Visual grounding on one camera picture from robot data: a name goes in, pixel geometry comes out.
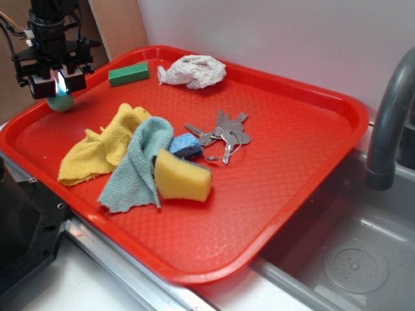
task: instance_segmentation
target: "blue towel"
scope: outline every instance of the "blue towel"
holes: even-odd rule
[[[121,164],[108,180],[98,202],[110,213],[155,203],[161,207],[154,182],[154,158],[173,137],[171,124],[160,117],[146,119],[135,131]]]

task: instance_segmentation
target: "keys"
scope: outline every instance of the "keys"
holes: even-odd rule
[[[238,144],[238,149],[240,149],[243,144],[248,144],[251,142],[251,137],[237,130],[223,130],[222,139],[226,141],[225,156],[223,157],[223,163],[225,163],[225,165],[228,165],[229,158],[232,155],[235,145]]]
[[[243,122],[248,118],[245,113],[240,113],[236,120],[230,120],[227,113],[223,113],[222,110],[218,111],[216,118],[216,127],[209,133],[203,132],[191,124],[185,124],[185,127],[194,133],[203,147],[207,147],[214,142],[222,139],[226,142],[224,157],[216,158],[209,157],[208,160],[223,159],[225,165],[229,163],[231,155],[236,153],[243,144],[248,144],[251,138],[246,133],[243,133]]]
[[[216,136],[212,137],[212,135],[215,134],[214,131],[210,133],[205,133],[202,130],[199,130],[196,126],[193,126],[188,123],[184,124],[184,126],[190,132],[194,133],[198,137],[197,140],[199,141],[200,145],[203,147],[209,146],[210,144],[214,143],[217,139],[220,139],[220,137],[219,138],[217,138]]]

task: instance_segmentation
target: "small ball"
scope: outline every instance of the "small ball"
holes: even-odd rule
[[[64,112],[73,107],[72,94],[66,94],[56,97],[48,97],[46,99],[47,105],[53,110],[58,112]]]

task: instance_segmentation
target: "yellow cloth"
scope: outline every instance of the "yellow cloth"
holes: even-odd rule
[[[123,160],[137,127],[151,117],[141,107],[121,104],[117,114],[99,135],[85,130],[86,137],[77,143],[60,164],[58,181],[73,186],[101,174],[113,172]]]

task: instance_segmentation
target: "sink basin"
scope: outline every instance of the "sink basin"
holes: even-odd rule
[[[372,191],[364,161],[353,150],[260,257],[317,310],[413,310],[415,174],[398,165],[394,186]]]

